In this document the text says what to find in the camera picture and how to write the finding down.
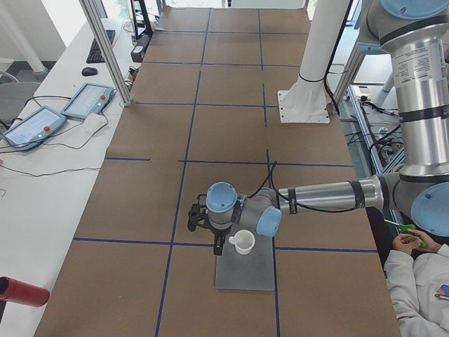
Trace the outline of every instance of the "white shirt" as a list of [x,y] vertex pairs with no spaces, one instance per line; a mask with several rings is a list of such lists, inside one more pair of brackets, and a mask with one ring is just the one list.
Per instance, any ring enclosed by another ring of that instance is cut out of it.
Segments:
[[385,263],[387,285],[403,337],[449,337],[449,300],[436,298],[449,285],[449,246],[413,258],[390,251]]

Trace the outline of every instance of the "white desk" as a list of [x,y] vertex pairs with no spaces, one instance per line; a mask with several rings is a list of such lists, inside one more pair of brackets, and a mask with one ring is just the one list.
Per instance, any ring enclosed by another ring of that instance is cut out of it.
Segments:
[[[113,50],[125,76],[130,65],[139,67],[130,57],[133,47],[130,35],[122,29],[123,20],[106,19],[104,26],[116,30]],[[81,76],[81,70],[87,66],[86,57],[92,39],[93,34],[86,23],[35,95],[72,97],[86,82],[114,86],[104,63],[89,65],[98,69],[98,75]],[[39,102],[60,110],[67,101]],[[100,168],[121,115],[120,102],[119,95],[116,95],[104,110],[109,124],[80,150],[43,146],[26,153],[0,154],[0,159],[9,168],[33,174]],[[30,115],[38,107],[34,102],[28,103],[20,117]],[[76,123],[68,121],[61,131]],[[48,143],[76,147],[88,137],[83,126],[77,126]],[[6,145],[4,140],[0,142],[0,146]],[[6,191],[0,197],[0,276],[52,290],[97,175],[98,171],[77,171],[33,178],[0,168],[0,189]],[[0,336],[33,336],[44,309],[45,306],[33,308],[8,303],[0,325]]]

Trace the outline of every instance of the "green tool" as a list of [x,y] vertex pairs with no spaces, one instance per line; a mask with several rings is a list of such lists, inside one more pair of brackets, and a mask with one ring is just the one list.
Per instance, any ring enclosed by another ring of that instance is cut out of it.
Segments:
[[[384,221],[385,221],[386,223],[391,223],[392,225],[395,225],[396,227],[399,227],[399,231],[400,231],[401,233],[403,233],[403,234],[410,234],[410,235],[415,236],[413,233],[411,233],[411,232],[408,231],[408,230],[416,230],[416,226],[413,225],[412,223],[409,224],[409,225],[402,225],[402,224],[400,224],[400,223],[394,223],[393,221],[386,220],[386,219],[384,219]],[[427,248],[427,244],[426,244],[424,241],[421,240],[420,247],[421,247],[421,248]]]

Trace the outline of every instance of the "chair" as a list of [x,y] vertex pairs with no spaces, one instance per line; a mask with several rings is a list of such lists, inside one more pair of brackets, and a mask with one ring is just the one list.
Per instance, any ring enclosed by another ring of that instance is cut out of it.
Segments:
[[0,124],[8,129],[21,113],[25,102],[34,95],[40,86],[37,82],[20,82],[13,75],[0,71],[0,76],[12,82],[0,84]]

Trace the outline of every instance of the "blue and white device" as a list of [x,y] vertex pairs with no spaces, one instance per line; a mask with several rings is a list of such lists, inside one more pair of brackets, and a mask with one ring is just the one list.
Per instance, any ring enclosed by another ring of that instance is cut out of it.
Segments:
[[89,114],[100,113],[112,99],[114,88],[85,83],[62,109],[67,117],[86,119]]
[[21,151],[30,150],[57,131],[66,119],[59,112],[44,106],[7,130],[3,136],[9,145]]

